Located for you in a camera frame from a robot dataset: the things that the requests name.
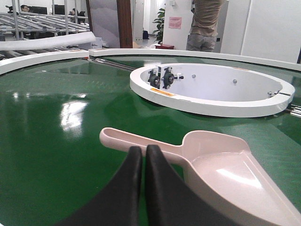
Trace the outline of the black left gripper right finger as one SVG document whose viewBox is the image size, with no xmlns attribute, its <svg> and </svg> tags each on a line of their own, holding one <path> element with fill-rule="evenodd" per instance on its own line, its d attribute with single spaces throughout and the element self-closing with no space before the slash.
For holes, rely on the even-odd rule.
<svg viewBox="0 0 301 226">
<path fill-rule="evenodd" d="M 150 226 L 230 226 L 170 166 L 158 145 L 146 150 L 145 194 Z"/>
</svg>

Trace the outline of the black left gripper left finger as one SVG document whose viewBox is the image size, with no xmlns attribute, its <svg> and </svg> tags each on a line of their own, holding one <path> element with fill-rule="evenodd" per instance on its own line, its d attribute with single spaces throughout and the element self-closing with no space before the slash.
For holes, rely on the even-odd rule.
<svg viewBox="0 0 301 226">
<path fill-rule="evenodd" d="M 87 204 L 57 226 L 137 226 L 143 157 L 132 146 L 108 184 Z"/>
</svg>

